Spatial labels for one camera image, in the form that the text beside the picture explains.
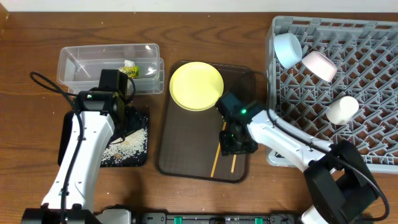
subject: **yellow plate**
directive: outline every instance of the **yellow plate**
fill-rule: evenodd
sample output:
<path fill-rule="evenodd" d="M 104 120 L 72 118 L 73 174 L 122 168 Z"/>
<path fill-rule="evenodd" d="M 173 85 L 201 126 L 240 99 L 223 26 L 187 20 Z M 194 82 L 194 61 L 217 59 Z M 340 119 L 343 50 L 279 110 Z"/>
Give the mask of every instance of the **yellow plate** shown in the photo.
<path fill-rule="evenodd" d="M 170 81 L 170 94 L 182 108 L 202 111 L 216 104 L 224 82 L 217 69 L 207 63 L 190 62 L 178 68 Z"/>

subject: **brown tray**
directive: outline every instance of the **brown tray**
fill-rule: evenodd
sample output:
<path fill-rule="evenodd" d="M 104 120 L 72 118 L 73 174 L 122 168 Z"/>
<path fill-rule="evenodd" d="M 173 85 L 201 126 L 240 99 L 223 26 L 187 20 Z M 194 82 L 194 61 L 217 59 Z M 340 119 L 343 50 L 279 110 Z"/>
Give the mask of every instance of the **brown tray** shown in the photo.
<path fill-rule="evenodd" d="M 170 71 L 170 78 L 176 69 L 186 63 L 188 62 L 177 62 Z M 213 63 L 210 65 L 221 73 L 224 92 L 228 91 L 243 73 L 250 71 L 246 67 Z M 236 92 L 244 93 L 241 100 L 251 101 L 256 93 L 255 78 L 242 78 L 239 82 L 242 85 Z M 212 107 L 198 112 L 185 110 L 174 102 L 169 90 L 166 91 L 165 107 L 167 109 L 162 119 L 164 121 L 163 135 L 160 137 L 155 160 L 159 172 L 166 175 L 230 183 L 244 180 L 249 169 L 247 154 L 236 156 L 234 172 L 231 172 L 233 156 L 222 156 L 220 153 L 214 176 L 211 177 L 218 148 L 218 136 L 223 128 L 223 119 L 217 109 Z"/>

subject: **plastic bin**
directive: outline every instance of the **plastic bin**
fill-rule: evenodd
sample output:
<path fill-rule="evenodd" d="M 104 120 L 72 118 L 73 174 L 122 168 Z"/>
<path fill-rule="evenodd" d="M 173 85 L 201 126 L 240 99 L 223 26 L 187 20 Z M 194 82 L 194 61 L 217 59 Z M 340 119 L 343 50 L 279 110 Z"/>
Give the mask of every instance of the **plastic bin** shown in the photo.
<path fill-rule="evenodd" d="M 303 55 L 313 50 L 338 67 L 331 83 L 317 78 L 300 62 L 284 68 L 274 52 L 275 35 L 290 32 Z M 277 16 L 266 37 L 270 105 L 290 124 L 334 143 L 356 145 L 372 172 L 398 174 L 398 22 Z M 343 96 L 359 102 L 347 124 L 330 123 L 328 105 Z M 271 151 L 273 166 L 292 166 Z"/>
<path fill-rule="evenodd" d="M 102 69 L 117 69 L 131 60 L 139 66 L 134 78 L 136 94 L 158 94 L 164 90 L 164 62 L 157 44 L 118 44 L 64 47 L 60 53 L 57 81 L 78 93 L 98 87 Z M 132 93 L 129 82 L 127 93 Z"/>

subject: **pink cup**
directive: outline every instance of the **pink cup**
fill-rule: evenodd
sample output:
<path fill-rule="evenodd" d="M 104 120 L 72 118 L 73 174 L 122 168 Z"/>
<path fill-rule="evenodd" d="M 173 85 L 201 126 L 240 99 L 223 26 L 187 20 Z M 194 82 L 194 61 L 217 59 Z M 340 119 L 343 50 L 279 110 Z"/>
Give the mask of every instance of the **pink cup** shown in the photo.
<path fill-rule="evenodd" d="M 336 75 L 336 65 L 319 52 L 313 51 L 309 53 L 303 58 L 302 62 L 307 69 L 326 82 L 331 82 Z"/>

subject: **white wall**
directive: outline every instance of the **white wall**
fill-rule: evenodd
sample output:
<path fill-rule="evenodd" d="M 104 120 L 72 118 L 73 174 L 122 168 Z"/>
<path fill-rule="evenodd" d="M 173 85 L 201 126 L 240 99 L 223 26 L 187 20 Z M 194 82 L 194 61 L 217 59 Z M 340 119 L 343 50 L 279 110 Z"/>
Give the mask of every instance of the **white wall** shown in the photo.
<path fill-rule="evenodd" d="M 10 12 L 398 12 L 398 0 L 0 0 L 0 2 Z"/>

